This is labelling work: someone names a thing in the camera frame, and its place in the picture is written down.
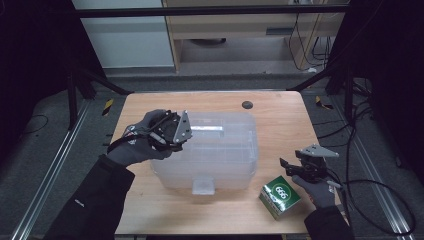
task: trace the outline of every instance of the gloved hand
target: gloved hand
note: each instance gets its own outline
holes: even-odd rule
[[[317,183],[309,183],[301,177],[294,175],[292,177],[292,181],[305,189],[316,208],[325,208],[336,205],[334,187],[327,183],[327,179],[321,180]]]
[[[146,134],[144,130],[149,128],[149,123],[152,119],[160,117],[165,113],[165,110],[154,110],[146,113],[143,120],[126,128],[123,137],[131,134]],[[171,156],[171,150],[162,152],[152,148],[147,140],[147,135],[142,138],[137,138],[128,142],[123,142],[115,149],[107,154],[107,157],[123,166],[129,166],[133,163],[140,163],[148,159],[162,160]]]

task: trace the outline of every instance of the black cable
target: black cable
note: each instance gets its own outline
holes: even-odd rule
[[[370,110],[370,108],[368,107],[368,108],[365,108],[365,109],[363,109],[361,112],[359,112],[359,113],[357,113],[357,110],[358,110],[358,108],[356,108],[355,109],[355,113],[354,113],[354,121],[356,121],[358,118],[359,118],[359,116],[361,116],[361,115],[363,115],[363,114],[365,114],[365,113],[367,113],[367,112],[369,112],[369,110]],[[413,212],[411,211],[411,209],[410,209],[410,207],[409,207],[409,205],[407,204],[407,202],[402,198],[402,196],[399,194],[399,193],[397,193],[393,188],[390,188],[389,186],[387,186],[387,185],[385,185],[385,184],[383,184],[383,183],[380,183],[380,182],[377,182],[377,181],[374,181],[374,180],[369,180],[369,179],[358,179],[358,180],[349,180],[349,164],[350,164],[350,157],[349,157],[349,155],[350,155],[350,147],[351,147],[351,143],[352,143],[352,140],[353,140],[353,138],[355,137],[355,134],[356,134],[356,126],[355,126],[355,124],[353,124],[353,126],[352,126],[352,131],[351,131],[351,133],[350,133],[350,135],[349,135],[349,139],[348,139],[348,144],[347,144],[347,148],[346,148],[346,169],[345,169],[345,171],[346,171],[346,181],[344,182],[344,184],[346,185],[346,193],[347,193],[347,195],[348,195],[348,197],[349,197],[349,199],[350,199],[350,202],[352,203],[352,205],[353,205],[353,207],[358,211],[358,213],[367,221],[367,222],[369,222],[371,225],[373,225],[374,227],[376,227],[377,229],[379,229],[379,230],[381,230],[382,232],[384,232],[384,233],[387,233],[387,234],[389,234],[389,235],[392,235],[392,236],[406,236],[406,235],[410,235],[414,230],[415,230],[415,228],[416,228],[416,219],[415,219],[415,215],[413,214]],[[410,216],[411,216],[411,221],[412,221],[412,223],[411,223],[411,227],[410,227],[410,230],[409,231],[407,231],[407,232],[404,232],[404,233],[397,233],[397,232],[394,232],[394,231],[392,231],[392,230],[387,230],[387,229],[385,229],[385,228],[383,228],[383,227],[381,227],[380,225],[378,225],[377,223],[375,223],[374,221],[372,221],[369,217],[367,217],[361,210],[360,210],[360,208],[357,206],[357,204],[356,204],[356,202],[355,202],[355,199],[354,199],[354,197],[353,197],[353,195],[352,195],[352,191],[351,191],[351,188],[350,188],[350,184],[351,183],[359,183],[359,182],[367,182],[367,183],[373,183],[373,184],[377,184],[377,185],[380,185],[380,186],[383,186],[383,187],[385,187],[385,188],[387,188],[387,189],[389,189],[392,193],[394,193],[395,195],[396,195],[396,197],[402,202],[402,204],[405,206],[405,208],[407,209],[407,211],[408,211],[408,213],[410,214]],[[347,208],[347,205],[345,206],[345,211],[348,213],[349,212],[349,209]]]
[[[297,30],[297,34],[298,34],[298,36],[299,36],[299,42],[300,42],[300,45],[301,45],[301,47],[302,47],[302,51],[303,51],[303,57],[305,58],[305,60],[306,60],[306,61],[307,61],[307,62],[308,62],[308,63],[309,63],[312,67],[321,66],[321,65],[316,65],[316,64],[310,63],[310,62],[309,62],[309,60],[308,60],[308,58],[306,57],[305,48],[303,47],[303,42],[302,42],[302,39],[300,38],[300,33],[299,33],[299,28],[298,28],[298,21],[299,21],[299,13],[297,13],[297,14],[296,14],[296,20],[295,20],[295,23],[294,23],[294,26],[293,26],[293,31],[291,32],[291,34],[290,34],[290,38],[289,38],[289,41],[288,41],[290,54],[291,54],[291,56],[292,56],[293,60],[295,59],[295,57],[294,57],[294,54],[293,54],[293,52],[292,52],[292,50],[291,50],[291,40],[292,40],[292,37],[293,37],[294,31],[295,31],[295,30]],[[299,67],[297,66],[297,64],[296,64],[296,61],[295,61],[294,65],[295,65],[295,67],[297,68],[297,70],[299,70],[299,71],[305,71],[305,70],[307,70],[307,69],[301,69],[301,68],[299,68]]]
[[[40,131],[41,129],[43,129],[43,128],[47,125],[47,123],[49,123],[49,118],[48,118],[46,115],[38,114],[38,115],[34,115],[34,116],[32,116],[31,118],[35,118],[35,117],[43,117],[44,119],[46,119],[46,122],[43,124],[43,126],[41,126],[41,127],[37,128],[37,129],[35,129],[35,130],[31,130],[31,131],[23,132],[23,134],[30,134],[30,133],[38,132],[38,131]]]
[[[374,17],[377,15],[378,10],[380,10],[381,6],[383,5],[383,2],[385,0],[381,0],[379,5],[376,7],[376,9],[374,10],[374,12],[371,14],[371,16],[368,18],[368,20],[365,22],[365,24],[358,30],[358,32],[356,33],[356,35],[354,35],[352,38],[350,38],[350,41],[344,45],[344,48],[342,50],[339,51],[339,54],[337,54],[330,62],[327,63],[328,64],[332,64],[336,61],[338,61],[338,58],[343,55],[343,53],[350,48],[350,45],[352,45],[356,39],[363,33],[363,31],[365,30],[365,28],[368,26],[368,24],[374,19]]]
[[[339,128],[339,129],[337,129],[337,130],[336,130],[336,131],[334,131],[334,132],[331,132],[331,133],[326,134],[326,135],[324,135],[324,136],[319,136],[319,137],[317,137],[317,139],[323,139],[323,138],[326,138],[326,137],[333,136],[333,135],[335,135],[335,134],[337,134],[337,133],[339,133],[339,132],[343,131],[343,129],[345,129],[345,128],[349,127],[349,126],[350,126],[350,124],[348,123],[348,124],[344,125],[343,127],[341,127],[341,128]]]
[[[324,124],[328,124],[328,123],[335,123],[335,122],[343,122],[343,120],[334,120],[334,121],[327,121],[327,122],[313,123],[312,125],[314,125],[314,126],[316,126],[316,125],[324,125]]]

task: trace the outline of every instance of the tabletop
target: tabletop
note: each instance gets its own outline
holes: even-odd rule
[[[242,103],[250,101],[251,109]],[[249,112],[256,121],[259,156],[247,189],[217,189],[214,195],[192,195],[191,189],[165,188],[150,162],[128,167],[136,177],[127,194],[116,234],[282,234],[306,233],[304,219],[315,207],[305,191],[280,166],[282,157],[300,165],[295,150],[318,143],[298,92],[166,92],[127,97],[112,141],[125,127],[154,109],[192,112]],[[275,220],[258,198],[263,185],[282,175],[301,201]]]

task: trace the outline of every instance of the small green box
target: small green box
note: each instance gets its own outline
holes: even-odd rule
[[[299,202],[300,196],[279,176],[262,187],[259,199],[277,220],[287,209]]]

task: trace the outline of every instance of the clear plastic container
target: clear plastic container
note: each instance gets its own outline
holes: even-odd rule
[[[151,166],[168,188],[191,188],[213,195],[215,189],[244,189],[256,172],[256,123],[245,112],[188,112],[193,137],[183,150]]]

